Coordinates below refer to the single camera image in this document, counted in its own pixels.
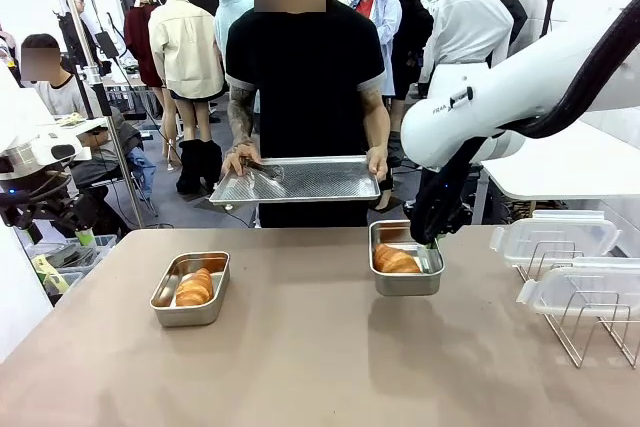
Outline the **rectangular steel container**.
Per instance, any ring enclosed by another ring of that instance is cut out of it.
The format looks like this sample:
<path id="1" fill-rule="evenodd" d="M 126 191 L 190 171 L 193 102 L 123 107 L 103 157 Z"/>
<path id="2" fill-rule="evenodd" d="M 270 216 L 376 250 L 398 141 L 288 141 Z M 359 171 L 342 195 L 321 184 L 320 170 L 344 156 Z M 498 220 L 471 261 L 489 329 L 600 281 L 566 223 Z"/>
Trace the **rectangular steel container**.
<path id="1" fill-rule="evenodd" d="M 382 296 L 430 296 L 438 292 L 445 262 L 438 249 L 427 249 L 414 241 L 408 220 L 381 220 L 369 226 L 369 267 L 375 278 L 375 287 Z M 418 274 L 378 272 L 373 266 L 373 251 L 378 244 L 403 250 L 420 266 Z"/>
<path id="2" fill-rule="evenodd" d="M 214 296 L 206 304 L 178 307 L 178 285 L 201 268 L 212 278 Z M 213 323 L 221 310 L 230 280 L 230 255 L 224 251 L 190 252 L 176 256 L 156 286 L 150 305 L 163 327 L 195 327 Z"/>

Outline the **pair of black boots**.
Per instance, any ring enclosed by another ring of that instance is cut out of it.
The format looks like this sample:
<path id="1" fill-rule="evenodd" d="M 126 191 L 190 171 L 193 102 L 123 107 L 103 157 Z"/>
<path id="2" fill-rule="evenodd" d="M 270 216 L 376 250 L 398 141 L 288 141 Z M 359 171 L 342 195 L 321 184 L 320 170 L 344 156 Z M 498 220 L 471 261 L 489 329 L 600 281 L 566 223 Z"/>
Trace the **pair of black boots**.
<path id="1" fill-rule="evenodd" d="M 220 146 L 213 140 L 194 139 L 182 141 L 179 147 L 182 149 L 182 171 L 176 183 L 177 192 L 181 195 L 192 195 L 204 188 L 208 193 L 212 193 L 222 169 Z"/>

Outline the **mannequin in light blue shirt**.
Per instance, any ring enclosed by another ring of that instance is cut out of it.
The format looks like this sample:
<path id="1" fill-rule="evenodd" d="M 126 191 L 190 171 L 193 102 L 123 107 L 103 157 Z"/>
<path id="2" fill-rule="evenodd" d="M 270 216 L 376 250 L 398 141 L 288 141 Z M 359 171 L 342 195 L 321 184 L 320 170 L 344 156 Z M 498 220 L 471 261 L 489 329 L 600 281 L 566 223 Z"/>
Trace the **mannequin in light blue shirt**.
<path id="1" fill-rule="evenodd" d="M 227 70 L 226 50 L 232 24 L 254 6 L 254 0 L 219 0 L 214 17 L 215 42 L 220 52 L 223 71 Z"/>

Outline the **golden croissant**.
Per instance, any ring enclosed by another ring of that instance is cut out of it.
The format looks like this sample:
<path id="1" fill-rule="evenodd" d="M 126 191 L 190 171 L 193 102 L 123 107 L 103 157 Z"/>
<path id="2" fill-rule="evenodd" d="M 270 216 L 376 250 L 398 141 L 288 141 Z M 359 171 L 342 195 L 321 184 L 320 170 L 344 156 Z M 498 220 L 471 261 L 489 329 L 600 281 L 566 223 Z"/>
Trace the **golden croissant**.
<path id="1" fill-rule="evenodd" d="M 378 272 L 391 274 L 418 274 L 422 270 L 414 258 L 407 252 L 378 244 L 373 251 L 373 266 Z"/>
<path id="2" fill-rule="evenodd" d="M 206 268 L 201 268 L 178 285 L 175 304 L 178 307 L 199 306 L 209 302 L 213 296 L 211 274 Z"/>

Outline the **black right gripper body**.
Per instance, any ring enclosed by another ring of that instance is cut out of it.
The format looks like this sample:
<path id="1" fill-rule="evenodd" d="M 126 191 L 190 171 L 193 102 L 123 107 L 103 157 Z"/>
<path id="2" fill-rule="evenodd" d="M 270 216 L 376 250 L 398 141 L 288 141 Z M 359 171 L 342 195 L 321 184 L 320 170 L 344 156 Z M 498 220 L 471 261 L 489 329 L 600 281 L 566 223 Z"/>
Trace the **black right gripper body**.
<path id="1" fill-rule="evenodd" d="M 470 225 L 472 208 L 464 202 L 465 180 L 422 182 L 409 216 L 409 232 L 420 245 L 430 245 L 447 234 Z"/>

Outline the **mannequin in black outfit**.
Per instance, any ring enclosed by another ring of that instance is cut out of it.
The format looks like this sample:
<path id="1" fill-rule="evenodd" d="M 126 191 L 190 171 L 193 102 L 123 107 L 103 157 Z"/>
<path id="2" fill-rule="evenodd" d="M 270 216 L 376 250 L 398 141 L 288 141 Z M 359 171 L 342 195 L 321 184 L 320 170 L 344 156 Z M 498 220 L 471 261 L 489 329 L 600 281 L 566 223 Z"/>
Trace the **mannequin in black outfit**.
<path id="1" fill-rule="evenodd" d="M 406 99 L 409 87 L 419 79 L 423 52 L 433 29 L 433 17 L 420 0 L 398 0 L 401 20 L 394 35 L 391 64 L 394 100 Z"/>

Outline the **perforated steel baking tray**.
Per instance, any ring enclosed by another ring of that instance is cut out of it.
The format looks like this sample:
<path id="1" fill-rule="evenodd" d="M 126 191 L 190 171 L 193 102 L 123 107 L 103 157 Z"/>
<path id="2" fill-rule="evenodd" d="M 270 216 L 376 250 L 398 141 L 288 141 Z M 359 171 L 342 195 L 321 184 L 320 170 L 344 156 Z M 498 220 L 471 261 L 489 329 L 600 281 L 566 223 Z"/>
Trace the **perforated steel baking tray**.
<path id="1" fill-rule="evenodd" d="M 362 156 L 267 158 L 261 164 L 280 165 L 280 182 L 244 168 L 244 175 L 226 174 L 210 202 L 213 205 L 301 202 L 371 201 L 380 195 L 378 181 Z"/>

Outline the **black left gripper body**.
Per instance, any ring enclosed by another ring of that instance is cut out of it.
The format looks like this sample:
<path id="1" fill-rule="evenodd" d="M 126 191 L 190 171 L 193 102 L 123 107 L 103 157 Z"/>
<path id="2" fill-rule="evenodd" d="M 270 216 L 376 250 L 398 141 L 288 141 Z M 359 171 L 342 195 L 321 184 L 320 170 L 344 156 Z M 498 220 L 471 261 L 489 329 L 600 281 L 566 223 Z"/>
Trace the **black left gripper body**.
<path id="1" fill-rule="evenodd" d="M 98 206 L 91 196 L 71 198 L 63 193 L 66 184 L 42 194 L 9 189 L 0 193 L 0 220 L 30 234 L 38 232 L 36 220 L 48 220 L 74 232 L 91 229 L 98 220 Z"/>

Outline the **mannequin in cream shirt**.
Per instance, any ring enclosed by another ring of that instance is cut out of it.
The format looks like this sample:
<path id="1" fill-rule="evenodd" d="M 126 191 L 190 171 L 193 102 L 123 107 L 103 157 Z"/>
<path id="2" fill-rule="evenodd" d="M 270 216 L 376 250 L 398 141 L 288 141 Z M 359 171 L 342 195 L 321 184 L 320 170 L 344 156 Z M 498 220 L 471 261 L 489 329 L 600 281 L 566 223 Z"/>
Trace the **mannequin in cream shirt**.
<path id="1" fill-rule="evenodd" d="M 210 141 L 209 102 L 224 87 L 214 16 L 189 0 L 166 0 L 148 28 L 156 70 L 183 120 L 183 141 Z"/>

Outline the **mannequin in white shirt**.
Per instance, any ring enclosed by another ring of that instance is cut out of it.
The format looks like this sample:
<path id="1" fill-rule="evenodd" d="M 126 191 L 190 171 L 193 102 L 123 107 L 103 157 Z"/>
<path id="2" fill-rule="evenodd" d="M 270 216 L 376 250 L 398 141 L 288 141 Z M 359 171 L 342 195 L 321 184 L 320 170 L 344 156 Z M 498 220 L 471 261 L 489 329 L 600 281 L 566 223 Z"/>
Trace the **mannequin in white shirt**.
<path id="1" fill-rule="evenodd" d="M 500 0 L 438 0 L 418 86 L 426 94 L 442 65 L 493 66 L 508 53 L 513 17 Z"/>

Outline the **black tripod stand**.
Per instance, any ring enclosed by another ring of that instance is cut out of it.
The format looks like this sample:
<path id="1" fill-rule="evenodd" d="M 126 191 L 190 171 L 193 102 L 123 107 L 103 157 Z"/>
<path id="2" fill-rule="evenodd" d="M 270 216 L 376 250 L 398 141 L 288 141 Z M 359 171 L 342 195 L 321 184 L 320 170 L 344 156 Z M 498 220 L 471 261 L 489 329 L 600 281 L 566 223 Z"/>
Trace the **black tripod stand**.
<path id="1" fill-rule="evenodd" d="M 546 7 L 545 7 L 545 13 L 544 13 L 544 18 L 543 18 L 542 28 L 541 28 L 540 35 L 539 35 L 540 38 L 546 36 L 547 33 L 549 32 L 549 29 L 550 29 L 550 26 L 551 26 L 551 17 L 552 17 L 552 10 L 553 10 L 554 2 L 555 2 L 555 0 L 546 0 Z"/>

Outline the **person's left hand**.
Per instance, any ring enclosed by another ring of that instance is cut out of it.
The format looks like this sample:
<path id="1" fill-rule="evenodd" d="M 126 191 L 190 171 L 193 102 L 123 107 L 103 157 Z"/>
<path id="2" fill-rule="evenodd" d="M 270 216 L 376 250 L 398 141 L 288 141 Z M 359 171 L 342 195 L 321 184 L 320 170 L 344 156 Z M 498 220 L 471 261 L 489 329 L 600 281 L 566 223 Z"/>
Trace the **person's left hand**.
<path id="1" fill-rule="evenodd" d="M 371 147 L 367 152 L 369 172 L 378 182 L 383 181 L 388 173 L 387 147 L 385 145 Z"/>

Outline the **clear plastic clip lid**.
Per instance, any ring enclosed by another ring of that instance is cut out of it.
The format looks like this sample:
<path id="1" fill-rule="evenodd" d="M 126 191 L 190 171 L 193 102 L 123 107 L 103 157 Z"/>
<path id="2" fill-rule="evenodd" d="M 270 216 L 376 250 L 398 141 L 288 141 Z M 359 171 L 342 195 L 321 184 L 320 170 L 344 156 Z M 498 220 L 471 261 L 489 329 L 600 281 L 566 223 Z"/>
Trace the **clear plastic clip lid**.
<path id="1" fill-rule="evenodd" d="M 530 218 L 497 227 L 489 247 L 508 266 L 549 265 L 576 257 L 602 257 L 621 233 L 602 211 L 536 210 Z"/>
<path id="2" fill-rule="evenodd" d="M 575 258 L 527 280 L 516 301 L 558 317 L 638 316 L 640 258 Z"/>

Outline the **figure in open blue shirt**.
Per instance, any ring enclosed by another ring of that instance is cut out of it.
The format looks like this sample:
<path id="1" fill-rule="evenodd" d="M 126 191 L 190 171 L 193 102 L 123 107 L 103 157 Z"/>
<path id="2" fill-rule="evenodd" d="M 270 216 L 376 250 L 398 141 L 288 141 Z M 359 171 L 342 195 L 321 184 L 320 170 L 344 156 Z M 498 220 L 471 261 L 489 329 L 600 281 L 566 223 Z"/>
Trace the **figure in open blue shirt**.
<path id="1" fill-rule="evenodd" d="M 375 26 L 381 57 L 384 63 L 384 79 L 380 92 L 384 99 L 395 95 L 393 80 L 392 52 L 394 37 L 402 20 L 402 8 L 399 0 L 350 0 L 350 7 L 368 18 Z"/>

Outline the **silver metal stand pole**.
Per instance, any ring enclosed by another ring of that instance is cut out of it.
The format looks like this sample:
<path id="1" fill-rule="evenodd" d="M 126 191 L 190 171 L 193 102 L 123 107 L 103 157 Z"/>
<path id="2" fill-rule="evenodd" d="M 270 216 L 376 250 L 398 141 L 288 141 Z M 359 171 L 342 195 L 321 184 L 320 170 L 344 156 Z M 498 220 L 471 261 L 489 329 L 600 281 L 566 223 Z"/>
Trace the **silver metal stand pole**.
<path id="1" fill-rule="evenodd" d="M 107 128 L 109 131 L 110 136 L 112 137 L 112 141 L 114 142 L 114 150 L 115 153 L 118 157 L 118 161 L 121 167 L 121 172 L 124 176 L 124 182 L 126 184 L 126 188 L 129 194 L 129 198 L 130 198 L 130 203 L 131 206 L 133 208 L 134 214 L 135 214 L 135 218 L 136 218 L 136 223 L 138 225 L 139 228 L 144 228 L 145 227 L 145 223 L 144 220 L 142 218 L 142 214 L 140 211 L 140 207 L 139 207 L 139 202 L 138 202 L 138 196 L 136 195 L 135 189 L 134 189 L 134 184 L 133 184 L 133 180 L 132 180 L 132 176 L 130 173 L 130 170 L 128 168 L 128 164 L 126 161 L 126 157 L 122 151 L 122 147 L 121 147 L 121 143 L 119 141 L 119 137 L 118 137 L 118 133 L 117 133 L 117 129 L 115 126 L 115 123 L 113 121 L 112 118 L 112 111 L 111 111 L 111 107 L 108 103 L 107 100 L 107 96 L 106 96 L 106 92 L 104 89 L 104 85 L 101 79 L 101 76 L 99 75 L 99 68 L 97 66 L 97 63 L 93 60 L 91 53 L 89 52 L 89 47 L 86 41 L 86 38 L 84 36 L 84 31 L 83 28 L 81 26 L 80 23 L 80 16 L 78 16 L 76 9 L 75 9 L 75 4 L 74 4 L 74 0 L 66 0 L 69 9 L 71 9 L 71 14 L 73 17 L 73 21 L 76 27 L 76 30 L 78 32 L 78 36 L 80 38 L 81 44 L 82 44 L 82 48 L 84 51 L 84 55 L 86 56 L 87 59 L 87 66 L 83 68 L 83 72 L 85 74 L 85 77 L 88 81 L 88 83 L 91 85 L 93 91 L 96 94 L 97 100 L 99 102 L 100 105 L 100 109 L 101 112 L 103 114 L 103 119 L 106 121 L 107 123 Z"/>

